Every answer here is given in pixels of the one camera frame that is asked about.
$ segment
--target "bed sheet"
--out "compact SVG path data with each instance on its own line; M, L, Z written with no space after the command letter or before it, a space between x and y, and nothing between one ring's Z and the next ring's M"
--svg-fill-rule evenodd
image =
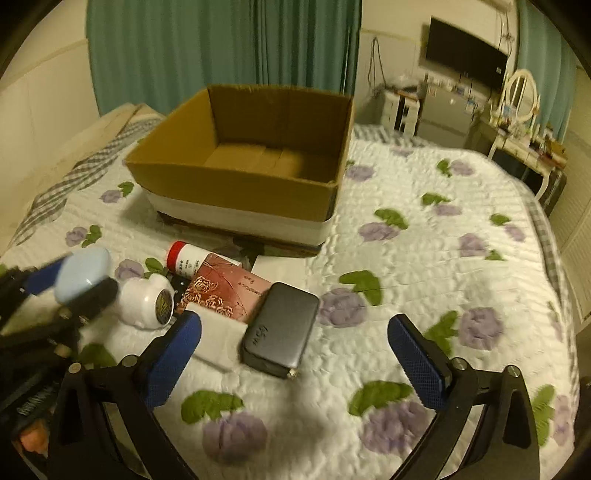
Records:
M521 368L536 406L541 477L551 478L573 449L578 376L561 268L555 263L553 288L527 192L479 154L363 138L356 127L331 234L306 261L306 287L321 308L300 375L223 374L192 359L157 419L202 480L388 479L433 418L387 343L388 320L403 312L474 368ZM231 248L225 237L163 224L125 154L73 189L57 218L37 224L2 262L40 265L96 244L124 280L143 275L147 258L164 263L176 239ZM45 294L20 316L52 302ZM161 333L127 326L110 309L85 328L82 344L101 343L118 361ZM207 413L204 399L214 406ZM478 414L444 474L459 465Z

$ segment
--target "television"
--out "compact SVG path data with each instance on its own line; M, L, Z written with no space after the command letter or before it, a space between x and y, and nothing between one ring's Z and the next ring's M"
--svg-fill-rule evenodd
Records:
M487 42L437 18L431 18L426 59L440 63L500 92L507 55Z

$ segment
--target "green leaf pattern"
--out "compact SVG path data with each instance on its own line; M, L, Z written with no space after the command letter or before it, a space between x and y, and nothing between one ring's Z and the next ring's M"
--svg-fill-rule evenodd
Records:
M355 392L349 402L349 413L360 417L370 407L383 408L389 402L400 401L408 397L413 388L406 383L375 380L366 383Z
M382 303L382 288L379 278L369 270L349 272L339 277L344 284L354 285L353 291L361 293L374 307Z
M531 409L534 411L535 431L540 447L545 445L550 434L550 420L554 418L554 409L550 404L554 400L554 394L553 385L544 385L538 389L531 402Z
M382 219L386 225L397 226L401 230L406 230L408 228L408 223L402 214L394 209L380 208L374 212L374 215Z
M499 261L505 261L505 259L503 258L503 256L496 250L491 250L491 252L484 258L485 260L499 260Z
M439 205L440 203L449 203L451 199L439 195L438 193L426 193L421 197L421 202L424 206L427 205Z
M117 365L113 355L101 343L89 343L78 354L77 361L82 365L94 365L95 368L114 367Z
M457 330L453 328L458 318L455 310L443 314L435 325L424 333L427 340L432 340L437 346L445 352L447 356L452 355L452 345L449 342L451 337L457 336Z
M244 406L242 399L229 393L212 390L198 390L184 399L181 405L181 418L189 425L197 423L207 415L216 420L223 411L234 411Z
M491 222L494 223L496 226L503 226L506 223L509 223L511 218L507 217L506 215L502 215L500 213L493 213L491 215Z
M163 266L162 263L154 257L146 258L145 265L148 271L144 273L144 278L150 278L153 273L159 273L160 275L166 276L170 272L168 268Z
M450 164L449 158L444 158L443 160L441 160L441 162L439 162L437 164L437 169L441 173L443 173L446 177L452 176L452 172L449 171L449 164Z
M132 181L124 181L117 186L119 187L119 190L121 190L123 197L127 197L127 195L129 195L134 189L134 183Z
M86 239L82 242L81 247L86 248L89 245L95 244L96 241L102 236L103 233L100 231L100 226L91 225L88 229L88 233L86 234Z

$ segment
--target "blue gripper pad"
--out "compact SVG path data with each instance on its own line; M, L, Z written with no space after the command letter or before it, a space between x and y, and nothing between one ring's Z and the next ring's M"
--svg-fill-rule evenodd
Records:
M59 258L55 262L31 273L23 285L27 293L39 295L41 292L51 288L56 283L57 274L66 258Z
M435 411L445 405L444 379L429 360L427 352L403 324L402 315L395 315L388 323L388 343L402 365L423 405Z
M146 377L144 403L148 408L164 405L201 339L201 319L185 311L162 337L167 343Z

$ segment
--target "round white container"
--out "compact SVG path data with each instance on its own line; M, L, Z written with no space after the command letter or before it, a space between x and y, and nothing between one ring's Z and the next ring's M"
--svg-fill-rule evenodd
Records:
M150 278L130 278L119 292L121 320L144 330L168 325L173 316L174 290L166 277L154 273Z

